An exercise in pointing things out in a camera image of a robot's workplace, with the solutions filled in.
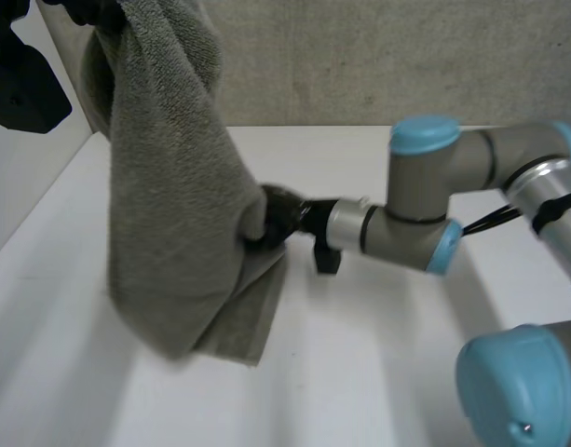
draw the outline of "black cable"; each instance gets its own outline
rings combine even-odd
[[[491,212],[480,220],[463,228],[463,236],[475,235],[482,231],[495,228],[502,224],[506,224],[521,216],[521,212],[512,206],[504,206],[496,211]]]

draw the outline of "gray towel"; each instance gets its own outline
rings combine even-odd
[[[265,195],[215,108],[216,35],[197,0],[119,3],[127,24],[95,31],[81,91],[111,141],[110,294],[168,358],[256,364],[285,262],[244,248],[263,235]]]

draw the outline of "black mount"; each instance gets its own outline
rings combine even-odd
[[[0,0],[0,125],[48,133],[72,112],[72,105],[43,55],[10,28],[29,7],[30,0]]]

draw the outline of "silver metal tube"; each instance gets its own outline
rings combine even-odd
[[[331,211],[326,227],[329,247],[361,252],[361,227],[370,206],[367,200],[339,200]]]
[[[571,163],[552,160],[531,168],[517,178],[506,195],[530,221],[536,219],[544,202],[571,194]],[[557,220],[545,224],[539,237],[571,277],[571,208]]]

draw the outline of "towel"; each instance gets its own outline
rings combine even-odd
[[[217,34],[196,0],[118,3],[126,23],[95,29],[80,89],[111,142],[111,298],[169,359],[255,365],[286,265],[282,247],[245,243],[265,232],[266,198],[215,106]]]

